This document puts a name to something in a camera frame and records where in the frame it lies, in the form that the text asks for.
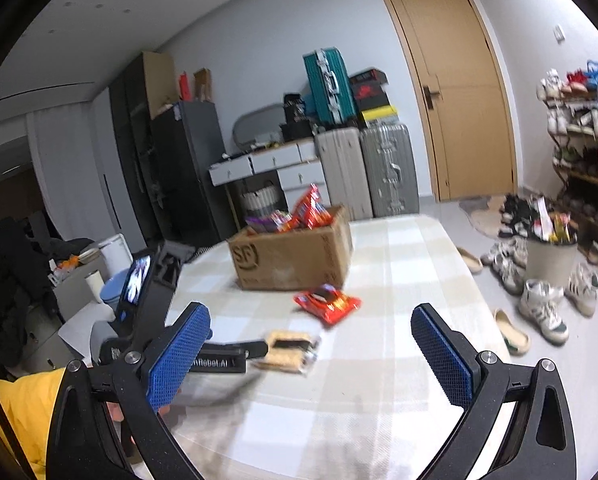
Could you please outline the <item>person's left hand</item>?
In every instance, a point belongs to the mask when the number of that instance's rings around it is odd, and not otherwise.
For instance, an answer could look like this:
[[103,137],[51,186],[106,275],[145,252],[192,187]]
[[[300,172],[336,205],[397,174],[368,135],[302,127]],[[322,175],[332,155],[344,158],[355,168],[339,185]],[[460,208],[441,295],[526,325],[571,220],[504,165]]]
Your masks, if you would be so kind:
[[[108,412],[110,414],[111,419],[114,422],[122,422],[122,420],[124,419],[124,415],[123,412],[121,410],[121,406],[118,403],[107,403],[107,408],[108,408]],[[157,411],[157,413],[160,416],[166,415],[169,413],[169,411],[171,410],[171,406],[170,405],[165,405],[162,406],[162,408],[159,408],[159,410]]]

